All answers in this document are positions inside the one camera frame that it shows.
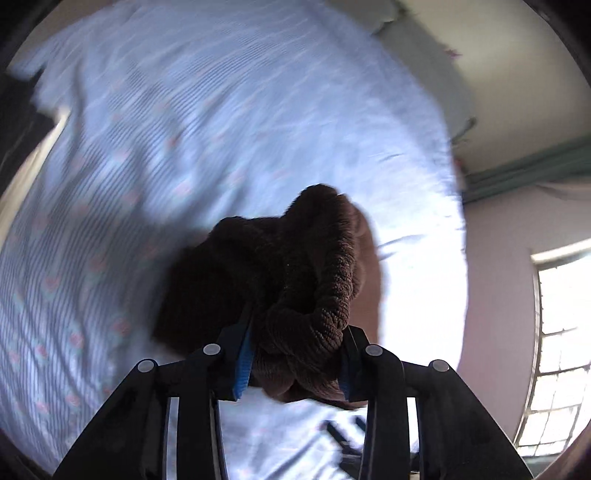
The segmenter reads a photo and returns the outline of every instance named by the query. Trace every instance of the brown cloth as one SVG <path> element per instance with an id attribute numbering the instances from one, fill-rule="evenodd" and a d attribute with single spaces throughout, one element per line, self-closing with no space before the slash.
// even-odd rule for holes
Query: brown cloth
<path id="1" fill-rule="evenodd" d="M 381 275 L 363 214 L 333 188 L 305 189 L 280 218 L 226 218 L 170 271 L 153 336 L 181 355 L 254 306 L 251 379 L 281 401 L 343 402 L 343 329 L 377 340 Z"/>

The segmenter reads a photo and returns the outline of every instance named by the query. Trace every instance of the white wall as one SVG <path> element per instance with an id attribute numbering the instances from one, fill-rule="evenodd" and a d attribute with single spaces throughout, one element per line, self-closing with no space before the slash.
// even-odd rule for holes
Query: white wall
<path id="1" fill-rule="evenodd" d="M 514 437 L 532 371 L 530 255 L 591 238 L 591 202 L 528 187 L 466 206 L 468 310 L 458 372 Z"/>
<path id="2" fill-rule="evenodd" d="M 523 0 L 404 0 L 462 56 L 478 123 L 456 149 L 481 171 L 591 133 L 591 88 Z"/>

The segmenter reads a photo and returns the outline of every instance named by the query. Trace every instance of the pillow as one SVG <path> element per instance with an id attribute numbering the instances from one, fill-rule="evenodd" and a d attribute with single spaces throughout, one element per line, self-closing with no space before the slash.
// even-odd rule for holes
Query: pillow
<path id="1" fill-rule="evenodd" d="M 396 21 L 400 13 L 400 7 L 392 0 L 329 0 L 329 4 L 348 14 L 370 33 Z"/>

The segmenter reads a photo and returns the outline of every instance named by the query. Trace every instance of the bed sheet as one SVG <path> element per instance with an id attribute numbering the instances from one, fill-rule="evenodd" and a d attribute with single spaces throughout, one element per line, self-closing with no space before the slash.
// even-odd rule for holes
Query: bed sheet
<path id="1" fill-rule="evenodd" d="M 123 1 L 15 71 L 41 67 L 37 103 L 71 114 L 0 252 L 0 428 L 43 468 L 137 361 L 172 360 L 149 336 L 179 249 L 226 216 L 280 215 L 311 184 L 371 218 L 382 344 L 457 365 L 466 267 L 444 123 L 344 15 L 316 0 Z M 355 436 L 350 415 L 249 390 L 222 405 L 230 478 L 344 477 L 318 425 Z"/>

